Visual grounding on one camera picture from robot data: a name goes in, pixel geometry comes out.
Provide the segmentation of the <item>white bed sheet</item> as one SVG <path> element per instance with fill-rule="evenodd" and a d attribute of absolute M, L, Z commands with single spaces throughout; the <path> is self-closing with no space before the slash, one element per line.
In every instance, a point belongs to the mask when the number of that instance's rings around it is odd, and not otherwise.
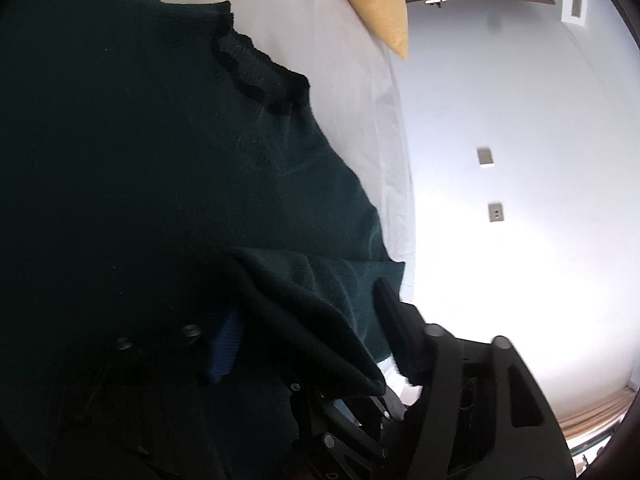
<path fill-rule="evenodd" d="M 55 180 L 11 244 L 40 287 L 143 285 L 240 312 L 251 359 L 380 393 L 372 287 L 410 214 L 390 58 L 346 0 L 21 0 L 52 40 Z"/>

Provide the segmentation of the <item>lower wall outlet plate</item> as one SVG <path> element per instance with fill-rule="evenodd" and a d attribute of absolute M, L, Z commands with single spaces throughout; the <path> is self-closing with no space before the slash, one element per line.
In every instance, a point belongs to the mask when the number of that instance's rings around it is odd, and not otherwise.
<path fill-rule="evenodd" d="M 504 220 L 504 212 L 502 203 L 492 203 L 488 205 L 488 214 L 490 222 L 501 222 Z"/>

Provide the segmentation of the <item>upper wall switch plate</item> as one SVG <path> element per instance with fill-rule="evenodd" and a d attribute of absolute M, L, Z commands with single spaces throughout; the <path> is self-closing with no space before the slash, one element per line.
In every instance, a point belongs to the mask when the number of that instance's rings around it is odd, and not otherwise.
<path fill-rule="evenodd" d="M 484 148 L 477 149 L 477 157 L 478 157 L 478 162 L 481 165 L 492 165 L 494 163 L 494 158 L 492 157 L 491 149 L 486 148 L 486 146 L 484 146 Z"/>

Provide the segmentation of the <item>dark green knit sweater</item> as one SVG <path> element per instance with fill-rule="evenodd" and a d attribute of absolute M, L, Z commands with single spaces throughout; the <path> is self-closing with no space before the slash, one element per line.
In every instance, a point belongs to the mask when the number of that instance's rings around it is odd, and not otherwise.
<path fill-rule="evenodd" d="M 1 18 L 1 474 L 297 479 L 293 386 L 377 396 L 378 211 L 229 3 Z"/>

